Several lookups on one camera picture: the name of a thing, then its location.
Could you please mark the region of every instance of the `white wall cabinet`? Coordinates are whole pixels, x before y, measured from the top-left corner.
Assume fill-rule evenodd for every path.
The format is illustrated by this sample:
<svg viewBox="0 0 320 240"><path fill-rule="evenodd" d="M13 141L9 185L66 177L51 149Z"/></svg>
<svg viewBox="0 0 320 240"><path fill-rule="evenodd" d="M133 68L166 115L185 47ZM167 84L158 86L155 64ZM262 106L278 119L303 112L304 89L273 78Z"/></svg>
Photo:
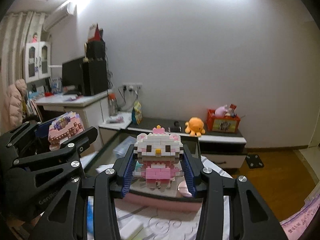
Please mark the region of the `white wall cabinet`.
<svg viewBox="0 0 320 240"><path fill-rule="evenodd" d="M26 83L50 77L50 59L51 45L49 42L27 43L24 67Z"/></svg>

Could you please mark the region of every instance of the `red storage box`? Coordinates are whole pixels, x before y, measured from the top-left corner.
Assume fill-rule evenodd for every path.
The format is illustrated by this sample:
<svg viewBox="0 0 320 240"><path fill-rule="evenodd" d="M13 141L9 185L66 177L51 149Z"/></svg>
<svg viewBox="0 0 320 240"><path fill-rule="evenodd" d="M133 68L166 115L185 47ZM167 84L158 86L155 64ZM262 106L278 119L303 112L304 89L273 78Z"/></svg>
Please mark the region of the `red storage box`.
<svg viewBox="0 0 320 240"><path fill-rule="evenodd" d="M213 132L237 132L240 123L240 118L236 117L215 117L215 109L208 109L207 113L207 127L209 131Z"/></svg>

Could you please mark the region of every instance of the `clear bottle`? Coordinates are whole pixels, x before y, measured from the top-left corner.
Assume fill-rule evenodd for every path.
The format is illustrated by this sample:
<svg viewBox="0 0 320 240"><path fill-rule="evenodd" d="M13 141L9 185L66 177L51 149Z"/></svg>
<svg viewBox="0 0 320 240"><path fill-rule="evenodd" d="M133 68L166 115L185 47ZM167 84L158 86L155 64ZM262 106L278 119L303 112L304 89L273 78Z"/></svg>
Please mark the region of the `clear bottle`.
<svg viewBox="0 0 320 240"><path fill-rule="evenodd" d="M116 101L116 95L111 93L108 95L109 98L109 116L118 115L118 104Z"/></svg>

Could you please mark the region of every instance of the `white wall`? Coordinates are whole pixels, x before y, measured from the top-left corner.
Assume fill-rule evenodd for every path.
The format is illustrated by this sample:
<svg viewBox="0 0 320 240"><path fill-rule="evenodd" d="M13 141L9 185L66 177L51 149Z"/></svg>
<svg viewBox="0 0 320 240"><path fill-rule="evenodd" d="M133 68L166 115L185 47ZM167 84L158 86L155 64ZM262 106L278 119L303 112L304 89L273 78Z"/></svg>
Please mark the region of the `white wall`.
<svg viewBox="0 0 320 240"><path fill-rule="evenodd" d="M319 29L300 0L91 0L55 26L52 64L104 29L113 84L142 82L147 117L236 104L247 147L307 145L319 112Z"/></svg>

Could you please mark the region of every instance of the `desktop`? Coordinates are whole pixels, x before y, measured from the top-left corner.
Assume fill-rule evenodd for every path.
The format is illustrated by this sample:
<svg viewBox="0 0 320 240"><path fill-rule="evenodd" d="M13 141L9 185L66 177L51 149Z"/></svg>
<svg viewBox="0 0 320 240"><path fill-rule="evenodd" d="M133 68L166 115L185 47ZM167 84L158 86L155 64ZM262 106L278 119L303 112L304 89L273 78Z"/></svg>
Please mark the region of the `desktop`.
<svg viewBox="0 0 320 240"><path fill-rule="evenodd" d="M62 64L62 86L75 86L67 95L94 96L108 90L107 63L105 60L83 62L84 57Z"/></svg>

